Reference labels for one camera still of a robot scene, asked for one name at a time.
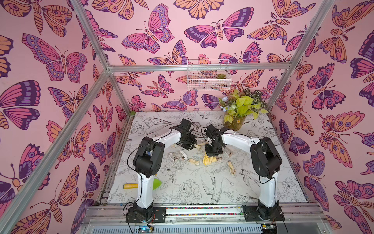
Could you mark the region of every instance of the pink wall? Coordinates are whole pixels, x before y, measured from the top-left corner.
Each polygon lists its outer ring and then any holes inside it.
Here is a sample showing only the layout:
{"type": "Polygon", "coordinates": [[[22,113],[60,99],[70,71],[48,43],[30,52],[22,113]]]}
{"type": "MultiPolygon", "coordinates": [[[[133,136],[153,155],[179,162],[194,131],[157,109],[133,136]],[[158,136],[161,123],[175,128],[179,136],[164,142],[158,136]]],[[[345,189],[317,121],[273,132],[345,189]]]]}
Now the pink wall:
{"type": "MultiPolygon", "coordinates": [[[[98,59],[93,60],[92,51],[82,49],[83,33],[76,14],[68,6],[67,1],[12,3],[14,5],[2,1],[0,7],[0,19],[6,22],[0,29],[0,216],[44,156],[59,128],[64,127],[70,117],[69,110],[76,109],[74,105],[63,103],[63,100],[57,98],[58,95],[63,94],[66,99],[74,97],[79,104],[93,86],[95,77],[103,70],[98,59]],[[40,46],[41,52],[39,48],[34,49],[34,46],[40,46]],[[61,59],[60,51],[65,58],[61,59]]],[[[94,101],[94,105],[98,108],[103,106],[104,110],[106,106],[108,109],[113,107],[110,130],[101,133],[95,121],[94,110],[90,107],[89,114],[84,116],[82,124],[77,128],[79,131],[83,125],[91,124],[90,131],[87,131],[90,136],[87,136],[87,142],[74,139],[76,144],[72,147],[75,149],[71,149],[72,152],[67,151],[69,153],[66,157],[70,158],[61,162],[58,168],[55,168],[58,163],[56,160],[56,164],[30,203],[30,206],[42,201],[49,203],[53,199],[55,189],[60,192],[69,173],[74,167],[79,166],[80,173],[76,185],[79,188],[76,197],[78,201],[65,206],[67,204],[62,200],[72,195],[71,191],[67,191],[59,200],[59,208],[64,216],[63,223],[56,222],[55,218],[49,219],[49,213],[39,213],[50,209],[50,205],[46,204],[28,208],[22,218],[30,219],[29,215],[36,214],[38,223],[45,221],[49,224],[45,226],[48,233],[69,233],[74,215],[81,203],[83,190],[86,190],[86,172],[91,162],[95,164],[97,174],[101,175],[98,181],[99,188],[91,189],[94,192],[91,199],[97,198],[105,177],[103,169],[108,165],[108,160],[100,165],[89,153],[89,148],[95,143],[106,141],[111,133],[116,133],[117,124],[120,128],[124,124],[124,120],[119,121],[115,111],[115,107],[120,103],[114,91],[111,91],[110,101],[111,106],[106,94],[101,94],[94,101]]]]}
{"type": "Polygon", "coordinates": [[[271,112],[307,195],[336,233],[374,231],[373,9],[374,1],[336,2],[304,63],[312,71],[292,76],[271,112]]]}

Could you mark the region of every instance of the purple butterfly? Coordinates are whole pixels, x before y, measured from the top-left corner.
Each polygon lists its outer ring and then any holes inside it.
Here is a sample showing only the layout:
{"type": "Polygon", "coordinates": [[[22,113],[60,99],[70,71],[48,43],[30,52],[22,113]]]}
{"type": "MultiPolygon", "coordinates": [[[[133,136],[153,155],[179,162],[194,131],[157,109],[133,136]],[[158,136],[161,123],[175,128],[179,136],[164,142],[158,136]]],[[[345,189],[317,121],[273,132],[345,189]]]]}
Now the purple butterfly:
{"type": "Polygon", "coordinates": [[[80,205],[77,214],[75,215],[70,234],[75,234],[78,231],[78,229],[82,225],[87,208],[94,204],[95,201],[89,198],[94,196],[94,193],[92,191],[95,191],[99,188],[99,180],[100,174],[97,174],[96,166],[93,163],[90,163],[88,165],[86,174],[86,193],[83,191],[82,199],[84,198],[84,200],[80,205]]]}
{"type": "Polygon", "coordinates": [[[374,185],[371,183],[361,185],[352,180],[348,180],[347,185],[342,181],[336,181],[335,185],[341,190],[338,191],[341,196],[334,194],[334,199],[339,205],[344,206],[344,213],[357,223],[362,233],[371,234],[370,226],[359,209],[371,220],[372,215],[365,208],[371,208],[373,203],[370,201],[361,202],[358,199],[374,197],[374,185]]]}
{"type": "Polygon", "coordinates": [[[195,100],[197,98],[197,90],[192,89],[190,91],[187,91],[182,99],[175,100],[175,101],[167,101],[164,104],[162,104],[162,107],[169,108],[169,109],[177,109],[181,111],[187,110],[187,105],[189,106],[196,106],[198,103],[195,100]]]}
{"type": "Polygon", "coordinates": [[[279,120],[279,130],[281,133],[279,136],[282,138],[283,144],[287,142],[289,146],[289,151],[294,153],[295,156],[300,154],[306,154],[310,151],[309,145],[298,137],[294,137],[294,133],[290,131],[286,122],[284,120],[279,120]]]}
{"type": "Polygon", "coordinates": [[[218,22],[213,22],[215,23],[215,27],[211,25],[197,25],[186,29],[184,34],[190,40],[197,43],[204,39],[200,44],[202,48],[208,46],[216,47],[217,37],[223,40],[223,34],[225,34],[229,42],[233,42],[235,38],[244,35],[243,29],[233,27],[245,28],[252,19],[252,15],[253,7],[246,7],[230,15],[222,25],[219,23],[221,21],[220,19],[218,22]]]}
{"type": "Polygon", "coordinates": [[[65,57],[60,52],[60,56],[47,42],[26,33],[23,34],[22,43],[30,48],[36,60],[46,64],[50,80],[62,80],[64,73],[67,73],[71,82],[79,83],[79,72],[85,70],[87,63],[87,57],[84,54],[73,52],[65,57]]]}
{"type": "Polygon", "coordinates": [[[159,97],[161,95],[161,97],[167,98],[167,94],[174,92],[174,89],[171,88],[171,84],[166,81],[163,75],[159,75],[158,83],[160,87],[157,85],[156,82],[152,81],[152,83],[154,84],[154,86],[147,85],[147,87],[150,89],[145,90],[141,93],[145,95],[152,95],[154,97],[159,97]]]}
{"type": "Polygon", "coordinates": [[[116,140],[116,133],[113,132],[110,134],[106,143],[95,143],[89,148],[89,154],[92,154],[94,158],[99,158],[100,166],[103,165],[105,162],[106,156],[108,158],[112,157],[113,155],[113,146],[116,140]]]}
{"type": "Polygon", "coordinates": [[[134,33],[128,35],[122,41],[122,45],[126,49],[133,48],[137,51],[145,49],[146,51],[155,54],[160,49],[160,45],[156,41],[160,40],[161,42],[166,43],[174,38],[173,34],[167,28],[170,23],[168,9],[169,8],[162,3],[156,6],[149,16],[149,30],[145,29],[145,33],[134,33]]]}
{"type": "MultiPolygon", "coordinates": [[[[358,54],[368,58],[369,60],[374,62],[374,31],[368,35],[366,40],[364,41],[361,49],[359,50],[358,54]]],[[[366,59],[363,58],[354,58],[351,61],[351,65],[353,68],[351,78],[355,79],[361,76],[367,77],[363,80],[364,83],[370,82],[374,80],[374,64],[366,59]]],[[[368,99],[368,104],[374,106],[374,82],[366,86],[360,91],[360,96],[365,97],[368,99]]]]}
{"type": "Polygon", "coordinates": [[[27,130],[32,120],[38,119],[39,111],[33,108],[24,108],[19,106],[37,106],[39,105],[40,87],[35,80],[26,80],[12,85],[0,96],[0,107],[15,107],[3,109],[0,111],[0,127],[8,129],[8,120],[12,121],[22,130],[27,130]]]}
{"type": "Polygon", "coordinates": [[[204,106],[209,107],[211,110],[217,108],[217,106],[220,104],[218,97],[210,95],[210,94],[203,94],[201,96],[201,99],[203,100],[204,103],[206,103],[204,106]]]}
{"type": "Polygon", "coordinates": [[[267,82],[267,88],[262,86],[262,88],[264,89],[264,91],[262,92],[262,95],[261,95],[262,100],[267,100],[267,99],[270,98],[271,94],[273,93],[273,91],[275,89],[275,86],[277,86],[277,84],[278,84],[279,80],[277,80],[277,77],[278,76],[272,76],[269,79],[269,81],[267,82]]]}
{"type": "Polygon", "coordinates": [[[320,183],[321,178],[319,178],[325,168],[325,155],[321,151],[317,151],[309,161],[303,161],[303,168],[309,174],[304,177],[305,187],[313,192],[314,198],[321,204],[322,210],[329,211],[327,195],[320,183]]]}

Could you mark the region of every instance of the floral print tablecloth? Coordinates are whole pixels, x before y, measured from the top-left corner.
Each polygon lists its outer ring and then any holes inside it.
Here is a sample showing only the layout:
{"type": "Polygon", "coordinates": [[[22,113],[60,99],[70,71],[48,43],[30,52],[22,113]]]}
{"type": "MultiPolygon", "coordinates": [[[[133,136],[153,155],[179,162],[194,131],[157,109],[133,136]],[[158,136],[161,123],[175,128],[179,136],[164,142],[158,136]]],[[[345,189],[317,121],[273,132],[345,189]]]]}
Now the floral print tablecloth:
{"type": "MultiPolygon", "coordinates": [[[[204,141],[201,128],[209,124],[213,124],[218,129],[223,127],[224,113],[221,111],[137,112],[108,203],[126,203],[137,197],[137,189],[123,189],[126,183],[138,182],[136,173],[129,169],[126,163],[129,153],[139,146],[143,137],[159,136],[167,132],[171,126],[179,124],[184,117],[194,122],[193,134],[196,135],[198,143],[204,141]]],[[[248,117],[238,132],[258,138],[267,136],[273,141],[283,159],[277,182],[279,201],[306,202],[268,116],[260,114],[256,120],[249,120],[248,117]]],[[[220,162],[214,162],[208,166],[202,163],[203,147],[200,150],[196,148],[190,151],[183,150],[188,158],[199,161],[200,165],[195,165],[180,157],[175,161],[169,157],[169,153],[182,150],[179,146],[165,149],[161,168],[156,175],[162,184],[153,190],[154,202],[161,204],[257,202],[254,198],[260,195],[260,183],[258,174],[252,167],[251,155],[233,146],[228,146],[228,148],[233,152],[231,157],[224,153],[220,162]],[[228,161],[231,161],[236,169],[236,176],[230,174],[228,161]]],[[[129,158],[130,166],[132,166],[134,155],[135,153],[129,158]]]]}

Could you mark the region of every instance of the white wire basket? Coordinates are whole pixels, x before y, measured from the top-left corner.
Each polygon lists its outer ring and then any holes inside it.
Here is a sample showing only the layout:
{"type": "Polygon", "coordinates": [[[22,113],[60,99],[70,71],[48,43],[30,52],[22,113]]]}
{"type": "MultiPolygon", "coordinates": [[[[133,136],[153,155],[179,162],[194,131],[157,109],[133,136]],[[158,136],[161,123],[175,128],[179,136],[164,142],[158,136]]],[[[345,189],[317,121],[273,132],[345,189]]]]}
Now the white wire basket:
{"type": "Polygon", "coordinates": [[[216,64],[207,64],[208,60],[194,59],[189,60],[187,65],[187,90],[218,90],[228,91],[231,84],[231,74],[228,64],[220,64],[219,59],[211,59],[216,64]],[[192,64],[200,65],[199,68],[193,67],[192,64]],[[224,74],[224,79],[218,79],[217,75],[224,74]]]}

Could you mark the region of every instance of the green leaf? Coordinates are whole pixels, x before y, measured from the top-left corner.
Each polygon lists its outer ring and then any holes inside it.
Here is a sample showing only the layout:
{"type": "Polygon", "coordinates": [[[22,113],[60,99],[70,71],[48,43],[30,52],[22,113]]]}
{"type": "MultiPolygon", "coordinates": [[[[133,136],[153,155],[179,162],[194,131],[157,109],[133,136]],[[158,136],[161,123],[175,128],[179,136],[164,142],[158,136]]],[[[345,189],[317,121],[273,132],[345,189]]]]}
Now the green leaf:
{"type": "Polygon", "coordinates": [[[234,116],[236,112],[235,112],[234,110],[228,110],[227,113],[228,113],[229,115],[234,116]]]}
{"type": "Polygon", "coordinates": [[[237,108],[237,113],[239,116],[243,117],[245,113],[248,111],[248,106],[241,106],[237,108]]]}
{"type": "Polygon", "coordinates": [[[245,98],[242,98],[242,97],[238,98],[238,99],[236,100],[236,106],[239,107],[239,106],[244,105],[245,100],[246,100],[246,99],[245,99],[245,98]]]}

